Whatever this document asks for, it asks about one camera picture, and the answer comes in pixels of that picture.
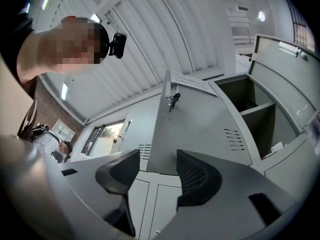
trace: black strap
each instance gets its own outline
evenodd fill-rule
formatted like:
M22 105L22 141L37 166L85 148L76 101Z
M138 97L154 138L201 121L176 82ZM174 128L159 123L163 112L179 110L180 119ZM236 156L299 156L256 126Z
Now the black strap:
M55 160L58 161L58 164L60 164L64 160L63 155L59 151L53 151L52 156L55 158Z
M57 142L59 143L59 145L60 145L61 141L60 141L60 138L59 138L57 135L51 133L50 131L47 131L47 133L48 133L50 136L54 137L54 138L56 139L56 141L57 141Z

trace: person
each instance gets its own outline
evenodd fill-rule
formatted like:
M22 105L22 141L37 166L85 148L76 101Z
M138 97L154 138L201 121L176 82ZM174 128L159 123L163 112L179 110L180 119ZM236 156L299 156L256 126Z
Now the person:
M68 141L63 141L58 133L49 129L44 130L33 140L33 144L48 155L51 155L52 152L56 150L59 150L63 154L70 154L72 152L72 146L70 146L71 144L69 143Z
M57 160L58 164L66 163L67 160L71 157L73 146L69 141L63 141L59 145L59 150L52 152L52 156Z
M0 53L7 67L33 99L18 132L25 140L30 140L37 117L37 76L80 70L83 64L99 64L107 56L110 45L106 29L87 18L67 16L55 28L38 33L33 30L32 22L27 13L17 14L0 42Z

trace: white label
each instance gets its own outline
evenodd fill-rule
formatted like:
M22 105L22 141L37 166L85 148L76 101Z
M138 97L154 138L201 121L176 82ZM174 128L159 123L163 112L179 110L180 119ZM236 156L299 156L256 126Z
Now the white label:
M272 152L277 152L278 150L282 149L284 147L284 145L282 144L282 142L280 141L278 144L275 144L272 148L271 151Z
M186 76L184 74L171 72L171 82L218 96L208 82Z

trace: white ceiling panel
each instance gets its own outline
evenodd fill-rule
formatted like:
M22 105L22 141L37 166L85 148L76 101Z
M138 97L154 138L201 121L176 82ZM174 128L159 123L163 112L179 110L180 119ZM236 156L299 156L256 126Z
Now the white ceiling panel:
M65 16L90 18L96 13L110 41L115 32L127 36L122 59L107 56L82 73L46 74L44 80L53 86L58 99L66 82L68 93L63 102L82 119L94 118L154 89L167 70L190 75L223 69L216 51L220 34L212 29L212 17L204 13L205 7L206 12L212 9L206 1L50 0L45 11L40 0L33 3L30 14L37 18L36 31L57 26Z

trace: ventilation slot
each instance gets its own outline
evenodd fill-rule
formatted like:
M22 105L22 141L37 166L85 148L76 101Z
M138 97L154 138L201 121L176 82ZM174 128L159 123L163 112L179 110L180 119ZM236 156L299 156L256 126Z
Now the ventilation slot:
M139 144L140 159L148 160L150 156L151 144Z
M265 194L257 193L249 195L249 199L267 226L281 216L280 212Z
M231 151L244 151L245 146L242 136L238 130L224 129L224 133L229 142Z

